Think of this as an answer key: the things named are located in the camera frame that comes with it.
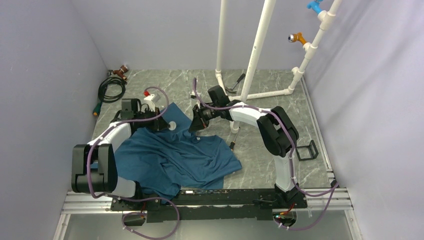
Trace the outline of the round white brooch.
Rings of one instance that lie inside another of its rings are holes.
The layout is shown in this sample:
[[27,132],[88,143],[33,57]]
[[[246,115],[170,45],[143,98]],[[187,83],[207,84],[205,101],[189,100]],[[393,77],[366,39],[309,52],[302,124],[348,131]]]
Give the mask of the round white brooch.
[[174,122],[174,121],[170,121],[170,122],[169,122],[169,127],[168,127],[168,129],[169,129],[170,131],[174,131],[176,128],[177,128],[177,124],[176,124],[176,122]]

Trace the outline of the blue t-shirt garment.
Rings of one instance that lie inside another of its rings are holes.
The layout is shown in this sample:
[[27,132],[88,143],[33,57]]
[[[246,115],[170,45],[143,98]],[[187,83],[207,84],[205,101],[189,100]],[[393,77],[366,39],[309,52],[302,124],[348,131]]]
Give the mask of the blue t-shirt garment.
[[182,187],[221,189],[225,176],[242,169],[221,137],[189,132],[191,120],[175,103],[162,117],[176,129],[139,128],[114,153],[119,177],[138,182],[144,194],[170,200]]

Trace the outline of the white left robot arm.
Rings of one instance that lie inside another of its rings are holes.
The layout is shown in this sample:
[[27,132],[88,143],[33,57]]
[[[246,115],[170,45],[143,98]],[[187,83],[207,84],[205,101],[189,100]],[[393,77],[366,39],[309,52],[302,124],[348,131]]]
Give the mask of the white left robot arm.
[[140,184],[120,177],[115,151],[136,130],[174,130],[177,124],[167,122],[151,97],[142,103],[137,98],[124,98],[121,109],[115,114],[108,128],[87,144],[77,144],[72,149],[71,189],[76,193],[91,194],[94,198],[105,195],[124,199],[131,210],[144,203]]

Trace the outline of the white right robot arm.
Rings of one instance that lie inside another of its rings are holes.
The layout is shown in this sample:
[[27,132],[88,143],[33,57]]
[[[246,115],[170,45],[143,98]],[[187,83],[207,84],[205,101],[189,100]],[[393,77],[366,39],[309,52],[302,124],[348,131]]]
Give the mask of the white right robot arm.
[[298,189],[295,175],[293,152],[297,147],[299,132],[281,106],[260,108],[240,100],[230,100],[223,89],[216,85],[208,90],[211,102],[203,102],[193,89],[189,95],[197,100],[193,106],[190,132],[206,129],[210,120],[222,118],[232,122],[242,122],[257,128],[267,151],[273,156],[275,165],[274,192],[259,193],[252,203],[265,208],[305,209],[305,194]]

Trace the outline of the orange hook peg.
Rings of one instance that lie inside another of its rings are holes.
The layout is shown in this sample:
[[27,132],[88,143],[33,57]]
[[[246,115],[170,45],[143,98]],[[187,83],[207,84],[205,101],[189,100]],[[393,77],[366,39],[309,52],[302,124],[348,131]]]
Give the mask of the orange hook peg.
[[301,32],[290,34],[287,37],[287,40],[290,43],[300,42],[303,46],[307,43],[307,41],[304,39],[303,34]]

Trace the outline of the blue hook peg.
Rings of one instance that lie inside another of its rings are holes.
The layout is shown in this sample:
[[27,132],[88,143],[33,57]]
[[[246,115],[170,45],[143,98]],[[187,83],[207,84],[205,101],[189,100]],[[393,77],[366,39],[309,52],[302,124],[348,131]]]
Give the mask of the blue hook peg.
[[306,5],[306,7],[310,10],[313,10],[317,15],[319,15],[323,11],[320,6],[322,2],[323,0],[312,0]]

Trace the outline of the black handled screwdriver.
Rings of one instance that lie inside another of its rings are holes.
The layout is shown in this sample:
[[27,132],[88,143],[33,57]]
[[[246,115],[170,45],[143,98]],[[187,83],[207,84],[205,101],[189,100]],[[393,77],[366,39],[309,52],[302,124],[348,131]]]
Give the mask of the black handled screwdriver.
[[233,150],[234,150],[234,148],[235,148],[236,140],[237,140],[238,134],[239,134],[239,132],[237,132],[237,133],[234,135],[234,139],[233,139],[233,141],[231,141],[231,143],[230,143],[230,145],[229,145],[229,148],[231,149],[231,151],[233,151]]

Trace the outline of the black handled hammer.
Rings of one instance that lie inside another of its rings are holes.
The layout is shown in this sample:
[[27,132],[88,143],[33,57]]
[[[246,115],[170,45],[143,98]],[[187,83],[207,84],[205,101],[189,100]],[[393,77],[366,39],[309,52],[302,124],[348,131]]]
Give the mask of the black handled hammer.
[[233,86],[232,86],[232,87],[226,87],[226,88],[225,88],[226,92],[227,92],[227,93],[230,93],[230,94],[236,94],[236,93],[237,93],[237,86],[239,85],[239,83],[240,83],[242,80],[244,80],[244,79],[245,79],[245,77],[246,77],[246,74],[245,74],[245,73],[242,73],[242,74],[240,75],[240,77],[236,80],[236,82],[233,84]]

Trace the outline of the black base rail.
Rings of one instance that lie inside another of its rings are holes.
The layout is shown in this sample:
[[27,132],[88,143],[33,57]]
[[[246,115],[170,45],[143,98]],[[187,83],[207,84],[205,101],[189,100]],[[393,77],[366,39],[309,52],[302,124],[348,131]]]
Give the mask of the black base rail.
[[181,190],[171,203],[144,194],[146,202],[113,198],[112,212],[142,211],[147,223],[172,220],[256,219],[270,221],[279,211],[306,209],[306,196],[297,189],[284,193],[274,188]]

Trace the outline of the black open frame box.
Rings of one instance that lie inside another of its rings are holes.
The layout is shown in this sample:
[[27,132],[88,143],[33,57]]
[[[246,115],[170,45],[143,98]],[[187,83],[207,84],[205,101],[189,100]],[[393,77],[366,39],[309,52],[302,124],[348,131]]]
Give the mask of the black open frame box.
[[313,139],[308,145],[297,146],[295,152],[300,162],[315,160],[319,155],[317,145]]

